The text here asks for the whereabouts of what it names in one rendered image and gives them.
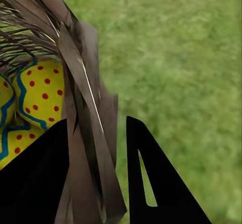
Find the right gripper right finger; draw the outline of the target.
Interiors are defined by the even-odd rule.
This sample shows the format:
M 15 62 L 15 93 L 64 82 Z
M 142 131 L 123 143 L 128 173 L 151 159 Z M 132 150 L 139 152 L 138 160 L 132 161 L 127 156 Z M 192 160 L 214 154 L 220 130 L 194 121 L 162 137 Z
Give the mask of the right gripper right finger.
M 212 224 L 145 124 L 127 116 L 130 224 Z M 138 150 L 157 207 L 146 204 Z

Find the easter egg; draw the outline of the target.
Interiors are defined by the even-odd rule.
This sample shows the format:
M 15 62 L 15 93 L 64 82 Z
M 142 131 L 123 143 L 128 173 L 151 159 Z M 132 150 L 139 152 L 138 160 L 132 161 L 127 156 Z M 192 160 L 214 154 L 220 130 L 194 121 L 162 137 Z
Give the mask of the easter egg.
M 26 120 L 10 120 L 0 131 L 0 170 L 46 131 Z
M 17 97 L 10 80 L 0 72 L 0 131 L 16 113 Z
M 62 64 L 31 62 L 15 76 L 12 87 L 16 111 L 24 120 L 46 130 L 61 121 L 65 87 Z

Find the wicker basket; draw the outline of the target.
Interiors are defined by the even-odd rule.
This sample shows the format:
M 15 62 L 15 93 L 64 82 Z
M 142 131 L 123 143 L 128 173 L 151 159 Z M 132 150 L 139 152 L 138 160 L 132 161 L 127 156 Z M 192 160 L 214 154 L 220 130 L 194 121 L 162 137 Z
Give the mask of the wicker basket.
M 99 73 L 97 29 L 78 21 L 64 0 L 0 3 L 0 23 L 25 27 L 0 30 L 0 44 L 9 43 L 0 47 L 0 72 L 7 79 L 16 72 L 10 83 L 34 61 L 64 68 L 60 120 L 67 119 L 70 166 L 54 224 L 118 224 L 127 213 L 115 172 L 118 94 L 108 94 Z M 26 30 L 33 34 L 14 34 Z M 17 58 L 23 53 L 31 57 Z M 16 119 L 23 120 L 17 111 Z

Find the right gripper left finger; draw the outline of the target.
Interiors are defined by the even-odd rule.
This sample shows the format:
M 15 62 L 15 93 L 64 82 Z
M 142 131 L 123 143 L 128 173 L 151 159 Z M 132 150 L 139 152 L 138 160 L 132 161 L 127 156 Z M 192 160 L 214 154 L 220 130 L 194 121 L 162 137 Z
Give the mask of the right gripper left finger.
M 63 119 L 0 170 L 0 224 L 54 224 L 69 166 Z

